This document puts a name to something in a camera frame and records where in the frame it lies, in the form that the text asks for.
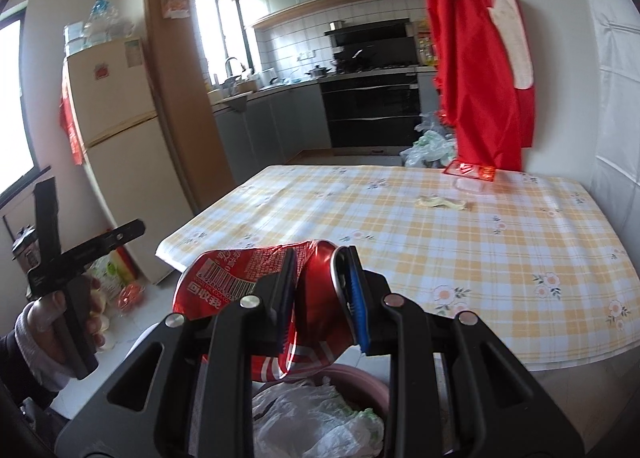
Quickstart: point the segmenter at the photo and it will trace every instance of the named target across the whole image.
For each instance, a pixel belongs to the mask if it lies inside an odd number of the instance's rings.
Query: red cloth
[[[64,130],[66,136],[69,137],[69,145],[74,162],[77,165],[82,165],[82,148],[71,109],[71,99],[69,99],[69,74],[66,68],[66,61],[62,69],[62,94],[60,95],[60,113],[58,120],[60,121],[60,127]]]
[[[533,139],[534,88],[532,79],[528,88],[514,87],[507,48],[488,10],[492,0],[427,3],[438,56],[436,86],[456,128],[458,158],[520,171],[521,148]]]

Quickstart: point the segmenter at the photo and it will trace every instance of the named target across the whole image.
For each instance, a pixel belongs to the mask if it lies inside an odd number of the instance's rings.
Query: faucet
[[[242,64],[242,61],[238,60],[238,58],[236,58],[235,56],[229,56],[225,60],[225,71],[227,78],[233,76],[233,72],[231,71],[231,60],[238,61],[238,63],[240,63],[240,66],[242,67],[243,72],[246,70],[246,67],[244,66],[244,64]]]

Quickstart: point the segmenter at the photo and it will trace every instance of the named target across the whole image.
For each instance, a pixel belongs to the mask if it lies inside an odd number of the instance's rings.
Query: cream refrigerator
[[[172,268],[159,243],[193,214],[175,172],[147,80],[140,41],[114,40],[66,58],[70,104],[84,168],[113,226],[140,218],[126,247],[152,283]]]

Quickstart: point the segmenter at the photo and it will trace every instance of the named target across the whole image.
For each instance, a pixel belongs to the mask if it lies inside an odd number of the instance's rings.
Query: window
[[[0,21],[0,203],[38,175],[20,84],[23,25],[24,11]]]
[[[229,76],[225,69],[226,58],[238,58],[245,67],[254,67],[238,0],[196,0],[196,14],[212,81],[214,75],[219,83]],[[241,72],[238,61],[231,61],[234,76]]]

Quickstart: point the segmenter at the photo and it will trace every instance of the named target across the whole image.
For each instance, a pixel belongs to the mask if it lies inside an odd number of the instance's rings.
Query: crushed soda can
[[[444,169],[444,173],[455,177],[475,178],[476,180],[487,182],[492,182],[495,178],[495,168],[492,165],[467,164],[458,159],[451,161]]]
[[[314,240],[207,251],[182,273],[174,295],[174,312],[188,319],[215,315],[251,294],[262,276],[279,272],[288,248],[296,252],[298,284],[287,342],[277,358],[252,357],[252,379],[258,382],[313,375],[355,344],[351,315],[337,281],[336,246]]]

